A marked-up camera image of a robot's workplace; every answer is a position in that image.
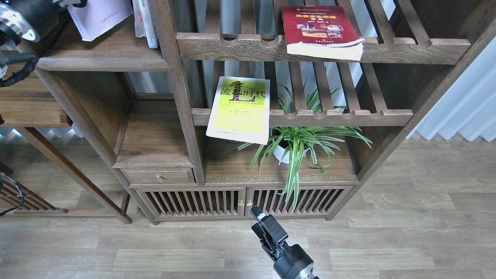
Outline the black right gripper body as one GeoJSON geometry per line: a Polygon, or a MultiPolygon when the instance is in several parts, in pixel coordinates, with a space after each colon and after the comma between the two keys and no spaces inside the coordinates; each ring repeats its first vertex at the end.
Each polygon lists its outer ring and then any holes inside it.
{"type": "Polygon", "coordinates": [[[274,261],[274,269],[282,279],[313,279],[314,261],[298,244],[283,242],[283,255],[274,261]]]}

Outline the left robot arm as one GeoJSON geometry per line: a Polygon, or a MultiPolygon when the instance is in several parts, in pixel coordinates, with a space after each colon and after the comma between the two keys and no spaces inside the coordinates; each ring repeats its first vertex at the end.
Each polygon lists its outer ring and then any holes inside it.
{"type": "MultiPolygon", "coordinates": [[[[1,44],[17,47],[22,40],[38,42],[43,35],[54,28],[57,23],[56,17],[63,9],[68,5],[79,3],[78,0],[2,0],[1,44]]],[[[1,81],[1,86],[8,87],[23,81],[35,70],[38,60],[34,52],[1,55],[2,68],[24,63],[23,69],[1,81]]],[[[85,190],[96,189],[96,186],[35,127],[19,124],[15,125],[15,129],[85,190]]],[[[4,172],[1,173],[1,200],[12,205],[12,208],[3,211],[1,216],[8,213],[65,216],[69,213],[64,208],[54,207],[4,172]]]]}

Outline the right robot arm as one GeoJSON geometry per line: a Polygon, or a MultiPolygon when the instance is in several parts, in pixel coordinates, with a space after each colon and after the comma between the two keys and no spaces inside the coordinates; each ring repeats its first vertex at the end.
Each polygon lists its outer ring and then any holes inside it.
{"type": "Polygon", "coordinates": [[[287,232],[271,215],[265,214],[257,205],[250,209],[257,219],[251,229],[260,239],[262,248],[274,261],[273,268],[282,279],[317,279],[312,273],[314,261],[303,248],[287,244],[287,232]]]}

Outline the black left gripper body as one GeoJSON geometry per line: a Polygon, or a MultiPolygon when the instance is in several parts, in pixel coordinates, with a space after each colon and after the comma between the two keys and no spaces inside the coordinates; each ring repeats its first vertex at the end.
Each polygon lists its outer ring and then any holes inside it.
{"type": "Polygon", "coordinates": [[[8,23],[13,23],[21,37],[44,37],[58,24],[58,15],[67,6],[82,8],[86,0],[9,0],[8,23]]]}

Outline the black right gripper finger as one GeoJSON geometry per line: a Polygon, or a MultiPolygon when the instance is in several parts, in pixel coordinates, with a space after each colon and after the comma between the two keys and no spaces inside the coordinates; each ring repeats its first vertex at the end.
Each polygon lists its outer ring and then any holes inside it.
{"type": "Polygon", "coordinates": [[[272,260],[278,260],[283,255],[281,242],[284,241],[284,233],[259,232],[258,237],[262,248],[272,260]]]}
{"type": "Polygon", "coordinates": [[[251,229],[262,245],[281,245],[285,242],[288,234],[271,214],[265,214],[257,205],[250,209],[250,213],[257,220],[251,229]]]}

